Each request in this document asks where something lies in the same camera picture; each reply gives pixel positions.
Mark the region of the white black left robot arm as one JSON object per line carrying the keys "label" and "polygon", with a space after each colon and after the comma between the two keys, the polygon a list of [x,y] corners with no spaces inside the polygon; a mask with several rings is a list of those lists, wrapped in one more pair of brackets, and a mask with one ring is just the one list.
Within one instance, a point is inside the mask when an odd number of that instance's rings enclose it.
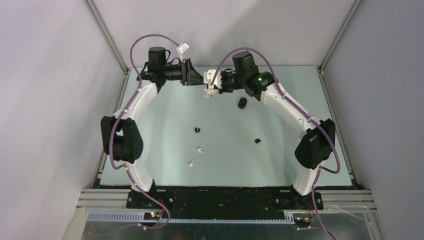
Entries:
{"label": "white black left robot arm", "polygon": [[104,116],[100,121],[103,150],[109,156],[111,167],[126,172],[131,189],[141,192],[138,201],[145,208],[156,206],[158,194],[151,190],[154,179],[140,159],[144,141],[137,120],[166,82],[180,81],[183,86],[203,84],[203,76],[190,58],[179,56],[177,62],[172,63],[168,52],[159,46],[149,49],[143,68],[134,69],[135,87],[127,102],[112,116]]}

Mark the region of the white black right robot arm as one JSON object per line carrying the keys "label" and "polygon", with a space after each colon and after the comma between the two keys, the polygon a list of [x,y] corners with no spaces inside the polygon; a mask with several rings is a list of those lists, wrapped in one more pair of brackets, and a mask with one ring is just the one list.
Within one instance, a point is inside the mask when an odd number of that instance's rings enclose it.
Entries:
{"label": "white black right robot arm", "polygon": [[336,155],[336,126],[331,119],[322,120],[306,110],[283,87],[274,68],[267,58],[255,51],[267,64],[269,70],[260,72],[250,47],[240,47],[228,53],[224,59],[232,58],[234,71],[222,71],[222,63],[217,69],[204,74],[206,85],[204,94],[213,96],[231,90],[245,90],[250,97],[272,108],[298,134],[300,142],[294,151],[300,164],[297,177],[292,185],[291,204],[304,209],[311,202],[313,187],[324,169],[324,162],[331,154]]}

